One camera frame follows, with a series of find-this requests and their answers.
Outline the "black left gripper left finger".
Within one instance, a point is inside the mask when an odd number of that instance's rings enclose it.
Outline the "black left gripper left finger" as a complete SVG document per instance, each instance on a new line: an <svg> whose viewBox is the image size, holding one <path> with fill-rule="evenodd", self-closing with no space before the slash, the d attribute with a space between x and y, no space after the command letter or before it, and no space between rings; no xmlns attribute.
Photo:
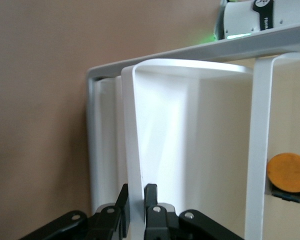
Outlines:
<svg viewBox="0 0 300 240"><path fill-rule="evenodd" d="M87 240L122 240L130 225L128 184L124 184L115 203L103 204L88 219Z"/></svg>

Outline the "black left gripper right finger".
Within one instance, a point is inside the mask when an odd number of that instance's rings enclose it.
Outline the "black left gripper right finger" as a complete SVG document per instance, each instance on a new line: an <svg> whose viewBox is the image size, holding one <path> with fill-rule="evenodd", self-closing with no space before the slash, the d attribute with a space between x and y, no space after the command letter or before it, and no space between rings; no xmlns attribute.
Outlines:
<svg viewBox="0 0 300 240"><path fill-rule="evenodd" d="M158 186L153 183L144 189L145 240L176 240L174 220L175 207L169 203L158 203Z"/></svg>

